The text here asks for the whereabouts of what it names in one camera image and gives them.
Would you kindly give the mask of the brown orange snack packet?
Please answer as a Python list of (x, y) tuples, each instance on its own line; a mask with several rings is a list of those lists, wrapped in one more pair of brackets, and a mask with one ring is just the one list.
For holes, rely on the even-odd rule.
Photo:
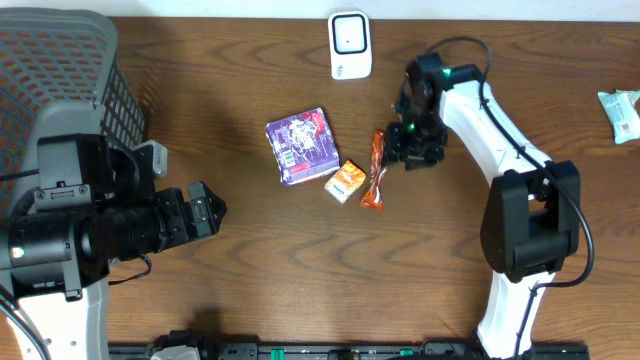
[(383, 210), (381, 196), (381, 183), (386, 175), (387, 168), (383, 164), (385, 155), (385, 131), (377, 129), (374, 132), (371, 151), (371, 174), (367, 191), (360, 201), (361, 208), (370, 208), (376, 211)]

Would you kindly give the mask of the orange white snack packet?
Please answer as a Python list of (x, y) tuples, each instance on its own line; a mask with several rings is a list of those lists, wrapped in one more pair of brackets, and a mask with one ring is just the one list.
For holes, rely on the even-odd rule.
[(364, 183), (366, 173), (347, 160), (325, 183), (324, 189), (338, 202), (344, 204)]

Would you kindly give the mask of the red purple snack bag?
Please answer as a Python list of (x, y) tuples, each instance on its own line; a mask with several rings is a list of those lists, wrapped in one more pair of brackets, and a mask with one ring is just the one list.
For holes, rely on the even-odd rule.
[(265, 132), (280, 181), (287, 186), (328, 175), (340, 167), (333, 134), (321, 108), (270, 122)]

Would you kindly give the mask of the teal snack packet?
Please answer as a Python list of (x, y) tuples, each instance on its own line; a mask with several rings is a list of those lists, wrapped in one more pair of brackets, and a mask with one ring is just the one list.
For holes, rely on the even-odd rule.
[(638, 91), (616, 90), (597, 94), (609, 119), (617, 145), (639, 138), (639, 113), (635, 108)]

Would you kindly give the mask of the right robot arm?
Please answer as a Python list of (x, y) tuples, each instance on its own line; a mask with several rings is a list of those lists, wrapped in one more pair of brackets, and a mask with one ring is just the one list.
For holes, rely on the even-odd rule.
[(383, 164), (407, 170), (437, 165), (454, 132), (489, 185), (480, 242), (493, 271), (476, 337), (485, 357), (530, 352), (542, 295), (578, 248), (580, 175), (533, 146), (496, 103), (475, 65), (447, 66), (427, 53), (411, 62), (388, 125)]

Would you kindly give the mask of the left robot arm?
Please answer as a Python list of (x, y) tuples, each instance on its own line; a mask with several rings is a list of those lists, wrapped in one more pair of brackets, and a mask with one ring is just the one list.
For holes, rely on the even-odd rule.
[(95, 134), (37, 141), (39, 184), (1, 222), (1, 311), (23, 358), (108, 358), (111, 261), (219, 231), (227, 207), (205, 183), (156, 190), (159, 149)]

